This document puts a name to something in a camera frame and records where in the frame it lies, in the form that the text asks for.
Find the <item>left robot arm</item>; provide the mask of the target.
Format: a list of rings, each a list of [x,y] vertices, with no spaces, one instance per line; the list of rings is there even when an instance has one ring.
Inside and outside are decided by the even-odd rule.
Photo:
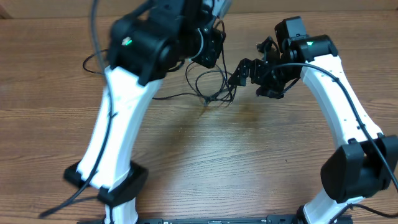
[[[136,223],[136,196],[148,176],[131,159],[140,125],[166,74],[191,60],[213,68],[226,34],[214,27],[230,1],[146,1],[122,16],[109,33],[109,47],[95,54],[105,79],[90,143],[65,178],[80,190],[94,187],[104,203],[103,223]]]

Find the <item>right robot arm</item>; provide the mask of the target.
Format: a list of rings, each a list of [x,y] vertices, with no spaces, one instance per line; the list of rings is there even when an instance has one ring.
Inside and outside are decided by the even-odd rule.
[[[307,34],[301,17],[284,19],[275,37],[257,46],[262,59],[240,61],[232,86],[258,85],[257,96],[281,99],[298,81],[316,98],[330,127],[335,152],[320,171],[322,189],[294,215],[269,215],[267,223],[351,223],[346,212],[397,184],[397,136],[386,136],[359,102],[327,35]]]

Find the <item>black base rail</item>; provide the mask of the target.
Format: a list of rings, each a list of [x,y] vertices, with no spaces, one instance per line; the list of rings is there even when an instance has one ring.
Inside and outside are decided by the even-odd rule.
[[[192,218],[163,220],[161,218],[138,219],[137,224],[304,224],[296,215],[268,215],[262,218]]]

